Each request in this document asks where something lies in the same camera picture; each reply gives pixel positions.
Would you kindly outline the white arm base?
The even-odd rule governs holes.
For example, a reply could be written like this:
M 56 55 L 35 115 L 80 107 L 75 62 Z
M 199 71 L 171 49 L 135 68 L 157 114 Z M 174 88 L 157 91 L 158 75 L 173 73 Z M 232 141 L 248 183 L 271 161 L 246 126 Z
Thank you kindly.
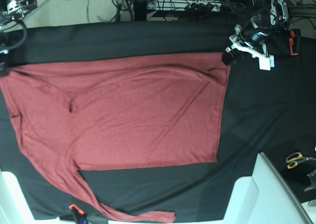
M 266 155 L 257 155 L 251 176 L 236 180 L 224 224 L 311 224 L 307 212 Z
M 35 220 L 16 176 L 0 171 L 1 224 L 59 224 L 60 219 Z

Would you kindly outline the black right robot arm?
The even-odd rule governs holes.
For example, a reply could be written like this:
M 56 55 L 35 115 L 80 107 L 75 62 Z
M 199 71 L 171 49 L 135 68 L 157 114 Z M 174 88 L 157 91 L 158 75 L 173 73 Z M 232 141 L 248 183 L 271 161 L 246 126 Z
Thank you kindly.
M 37 0 L 0 0 L 0 75 L 9 74 L 7 65 L 9 53 L 20 47 L 27 38 L 25 17 L 37 8 Z M 16 26 L 22 28 L 22 36 L 9 43 L 4 33 Z

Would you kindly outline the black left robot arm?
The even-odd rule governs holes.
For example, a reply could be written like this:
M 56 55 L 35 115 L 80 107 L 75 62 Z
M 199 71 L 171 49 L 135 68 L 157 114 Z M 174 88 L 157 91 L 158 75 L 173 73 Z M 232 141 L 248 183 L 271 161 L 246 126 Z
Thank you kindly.
M 246 12 L 233 7 L 232 0 L 226 1 L 235 15 L 248 17 L 249 22 L 244 26 L 235 25 L 235 33 L 229 36 L 231 45 L 223 51 L 222 62 L 232 65 L 249 54 L 258 59 L 260 70 L 271 70 L 275 66 L 275 58 L 268 52 L 265 40 L 273 32 L 285 27 L 288 20 L 286 0 L 250 0 L 252 8 Z

